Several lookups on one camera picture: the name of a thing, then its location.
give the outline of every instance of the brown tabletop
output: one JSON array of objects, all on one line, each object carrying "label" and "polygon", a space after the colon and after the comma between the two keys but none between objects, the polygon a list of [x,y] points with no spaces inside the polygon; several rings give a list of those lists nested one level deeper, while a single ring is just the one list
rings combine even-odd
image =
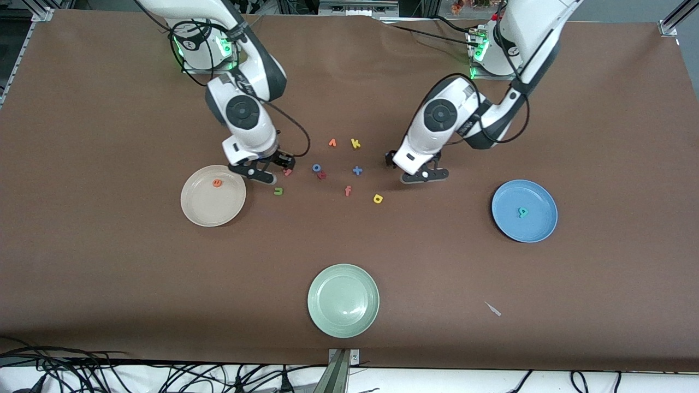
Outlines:
[{"label": "brown tabletop", "polygon": [[[202,228],[180,191],[226,163],[229,133],[165,36],[139,13],[60,10],[37,26],[0,111],[0,333],[149,359],[319,363],[361,348],[373,366],[697,369],[699,105],[675,40],[654,24],[569,23],[525,134],[445,148],[448,181],[407,186],[384,153],[429,87],[468,69],[463,46],[367,17],[254,29],[289,77],[276,103],[312,148],[283,196],[247,183],[241,214]],[[494,101],[507,87],[478,85]],[[302,151],[270,114],[282,147]],[[517,178],[556,200],[546,241],[493,223],[494,191]],[[381,294],[374,325],[347,340],[306,308],[339,263]]]}]

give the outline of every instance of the green plate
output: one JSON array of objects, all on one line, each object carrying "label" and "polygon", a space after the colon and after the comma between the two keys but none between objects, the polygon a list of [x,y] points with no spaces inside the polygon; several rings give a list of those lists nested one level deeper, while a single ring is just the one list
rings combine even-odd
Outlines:
[{"label": "green plate", "polygon": [[308,290],[308,312],[318,329],[337,338],[369,329],[379,313],[379,289],[364,269],[350,264],[328,267]]}]

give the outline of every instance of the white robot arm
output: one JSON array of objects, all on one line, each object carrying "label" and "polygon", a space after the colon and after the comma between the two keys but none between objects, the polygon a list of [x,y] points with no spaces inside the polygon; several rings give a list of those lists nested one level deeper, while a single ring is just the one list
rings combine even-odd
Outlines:
[{"label": "white robot arm", "polygon": [[438,168],[442,146],[454,132],[472,148],[489,149],[503,140],[512,119],[546,73],[559,51],[563,25],[583,0],[509,0],[502,20],[490,21],[490,48],[479,63],[494,74],[507,75],[520,64],[503,100],[495,105],[461,74],[442,79],[425,97],[397,151],[387,164],[401,167],[404,183],[445,180]]},{"label": "white robot arm", "polygon": [[[209,50],[220,47],[212,42],[206,45],[205,41],[215,41],[221,35],[226,37],[226,42],[236,42],[245,51],[247,60],[209,81],[205,99],[217,120],[231,132],[231,137],[222,144],[231,171],[262,183],[276,183],[276,177],[267,171],[269,164],[290,169],[295,164],[293,155],[278,149],[277,130],[261,105],[261,102],[281,97],[287,86],[287,75],[279,62],[267,52],[230,3],[221,0],[139,2],[151,13],[166,18],[178,42],[189,51],[190,59],[206,58],[214,67]],[[214,32],[211,26],[196,24],[202,20],[212,22],[206,24],[218,24],[225,31]],[[179,35],[175,27],[184,27],[188,34]]]}]

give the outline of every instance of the plate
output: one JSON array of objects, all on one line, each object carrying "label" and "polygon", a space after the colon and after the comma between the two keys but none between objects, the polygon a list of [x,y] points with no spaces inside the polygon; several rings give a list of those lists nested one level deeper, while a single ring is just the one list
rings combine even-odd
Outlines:
[{"label": "plate", "polygon": [[325,334],[349,338],[363,333],[379,313],[379,289],[364,269],[333,265],[316,276],[308,290],[308,312]]},{"label": "plate", "polygon": [[212,165],[187,179],[180,204],[189,221],[202,227],[218,227],[238,215],[245,195],[245,182],[240,175],[227,166]]},{"label": "plate", "polygon": [[556,228],[559,211],[549,192],[529,180],[511,180],[493,196],[493,219],[500,230],[522,243],[536,243]]}]

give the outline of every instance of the blue plate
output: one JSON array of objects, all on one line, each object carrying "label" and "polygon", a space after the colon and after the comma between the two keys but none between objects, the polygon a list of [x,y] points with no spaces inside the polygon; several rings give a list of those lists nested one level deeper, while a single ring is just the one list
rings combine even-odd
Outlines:
[{"label": "blue plate", "polygon": [[549,192],[529,180],[511,180],[493,196],[493,219],[510,238],[536,243],[556,228],[559,211]]}]

